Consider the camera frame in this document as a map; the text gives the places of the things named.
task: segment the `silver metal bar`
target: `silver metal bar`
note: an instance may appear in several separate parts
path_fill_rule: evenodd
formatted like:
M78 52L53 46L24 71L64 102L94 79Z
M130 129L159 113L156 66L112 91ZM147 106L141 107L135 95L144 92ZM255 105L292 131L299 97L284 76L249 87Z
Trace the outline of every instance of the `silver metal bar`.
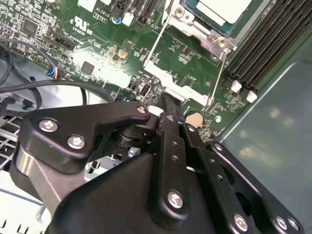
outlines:
M226 60L226 53L222 53L224 55L224 59L221 59L222 60L222 65L221 65L221 69L219 71L219 75L218 75L218 78L216 79L216 82L215 82L215 86L214 86L214 91L213 93L211 94L211 96L209 97L208 99L208 103L207 103L207 106L210 106L212 101L214 100L214 97L215 97L215 91L218 87L218 83L219 83L219 80L220 80L220 77L221 77L221 74L223 72L223 68L224 68L224 64L225 64L225 60Z

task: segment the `metal grille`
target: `metal grille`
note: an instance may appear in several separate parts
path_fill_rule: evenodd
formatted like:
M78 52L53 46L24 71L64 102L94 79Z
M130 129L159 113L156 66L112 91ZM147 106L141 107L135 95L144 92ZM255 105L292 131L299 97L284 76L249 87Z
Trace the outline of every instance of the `metal grille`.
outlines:
M0 170L9 169L21 123L22 119L19 117L0 118Z

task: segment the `microchip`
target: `microchip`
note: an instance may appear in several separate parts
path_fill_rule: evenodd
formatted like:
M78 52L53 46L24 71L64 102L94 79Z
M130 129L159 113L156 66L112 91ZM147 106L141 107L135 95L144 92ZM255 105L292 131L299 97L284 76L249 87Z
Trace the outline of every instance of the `microchip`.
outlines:
M30 37L34 37L36 35L37 29L38 25L36 23L30 21L29 19L25 19L21 31Z
M128 52L120 49L118 51L118 56L122 59L125 59L128 56Z
M125 41L123 42L123 44L122 44L122 47L124 47L124 48L130 50L131 47L132 47L132 44L131 44L130 42L128 42L128 41L125 40Z
M118 55L114 55L113 60L118 61L119 57Z
M91 75L94 70L94 66L87 61L83 62L83 65L81 67L81 71L87 75Z
M144 49L142 50L141 54L145 56L145 55L147 54L147 52L148 52L148 50L144 48Z
M184 54L185 56L188 56L191 52L192 52L192 50L190 49L190 47L186 47L185 50L184 50L184 52L183 52L183 54Z

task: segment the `electronic component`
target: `electronic component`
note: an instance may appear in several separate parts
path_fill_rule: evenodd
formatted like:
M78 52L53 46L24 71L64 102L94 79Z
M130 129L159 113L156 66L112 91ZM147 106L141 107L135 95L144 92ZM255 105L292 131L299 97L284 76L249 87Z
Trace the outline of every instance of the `electronic component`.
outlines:
M200 111L192 110L186 113L185 122L195 128L202 128L204 125L204 116Z
M188 56L192 53L192 50L190 49L190 47L185 47L184 51L183 51L183 54L185 56Z
M131 89L132 91L135 91L136 88L137 88L137 85L135 85L135 84L133 84L133 83L131 83L131 82L129 83L128 89Z
M277 1L231 60L230 78L253 90L311 26L311 10L312 1Z
M132 44L129 41L124 41L122 44L122 47L124 47L125 49L130 50L132 48Z
M101 0L102 3L104 3L105 5L110 5L112 0Z
M145 97L147 93L150 91L151 86L149 84L145 84L143 88L141 89L140 95Z
M37 29L38 25L26 18L21 31L30 37L34 37L36 35Z
M134 14L130 13L130 12L126 12L126 14L124 15L124 17L122 18L122 23L126 26L130 26L130 24L132 23L133 19L134 19Z
M127 51L124 51L122 49L120 49L118 51L118 56L121 58L121 59L125 59L127 56L128 56L128 52Z
M258 98L257 94L254 93L254 91L249 91L247 95L247 101L250 103L253 103Z
M141 54L142 55L147 55L147 53L148 53L148 50L146 49L146 48L143 48L142 50L141 50Z
M81 67L81 71L87 75L92 75L94 70L94 65L88 63L87 61L85 61Z
M242 85L237 81L234 80L231 86L231 90L235 93L238 93L238 91L242 88Z

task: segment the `black plastic bracket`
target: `black plastic bracket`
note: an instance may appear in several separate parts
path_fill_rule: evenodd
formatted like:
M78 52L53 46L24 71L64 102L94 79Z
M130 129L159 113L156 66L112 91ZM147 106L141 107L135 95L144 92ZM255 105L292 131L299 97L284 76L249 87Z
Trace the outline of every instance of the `black plastic bracket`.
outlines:
M244 211L261 233L304 233L299 220L222 144L211 141L207 149L218 157L227 177L231 177L231 185Z
M198 131L192 125L182 124L181 131L186 140L188 165L193 165L197 171L217 233L227 233L228 231L251 233L248 229L251 225L217 156L205 149ZM240 218L244 223L237 226L235 218Z
M191 209L185 146L179 137L177 115L172 111L174 103L171 104L173 108L166 108L159 117L160 148L154 156L149 195L151 217L159 226L170 230L181 226Z
M84 170L94 150L94 139L103 135L104 145L111 133L121 125L144 124L149 112L139 102L115 102L33 111L24 118L19 133L20 146L25 152L65 174ZM42 120L57 123L57 130L43 131ZM69 146L70 136L85 141L82 149Z

